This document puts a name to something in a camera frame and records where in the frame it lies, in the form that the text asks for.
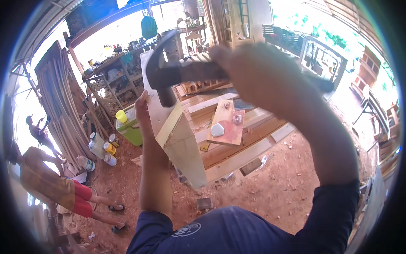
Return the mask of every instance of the yellow cup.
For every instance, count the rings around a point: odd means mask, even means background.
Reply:
[[[108,152],[111,155],[114,155],[116,153],[116,148],[107,141],[104,142],[103,148],[106,152]]]
[[[117,120],[119,120],[122,123],[125,123],[127,121],[127,116],[125,115],[125,113],[122,109],[117,111],[116,118],[117,118]]]

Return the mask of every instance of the red shorts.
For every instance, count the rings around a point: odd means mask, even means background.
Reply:
[[[91,217],[92,216],[92,206],[86,202],[92,197],[92,190],[80,184],[78,181],[73,180],[75,183],[75,206],[72,212],[79,214],[83,217]]]

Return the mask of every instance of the shirt logo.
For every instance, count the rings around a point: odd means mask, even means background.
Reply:
[[[197,231],[199,231],[199,229],[201,227],[202,227],[202,225],[200,223],[192,222],[192,223],[182,227],[175,233],[173,233],[172,236],[173,237],[186,237],[188,235],[196,233]]]

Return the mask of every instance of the green cooler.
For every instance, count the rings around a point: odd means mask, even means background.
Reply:
[[[127,116],[127,121],[122,123],[119,120],[116,120],[117,131],[134,145],[142,145],[143,136],[137,118],[135,117],[135,104],[126,107],[123,111]]]

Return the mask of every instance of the hammer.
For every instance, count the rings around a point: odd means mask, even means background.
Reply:
[[[169,32],[156,48],[148,60],[145,69],[149,85],[157,90],[158,97],[163,107],[172,107],[176,103],[176,97],[171,89],[173,85],[187,81],[206,81],[215,79],[229,80],[229,75],[215,62],[191,62],[185,66],[178,63],[162,61],[162,51],[176,36],[177,31]]]

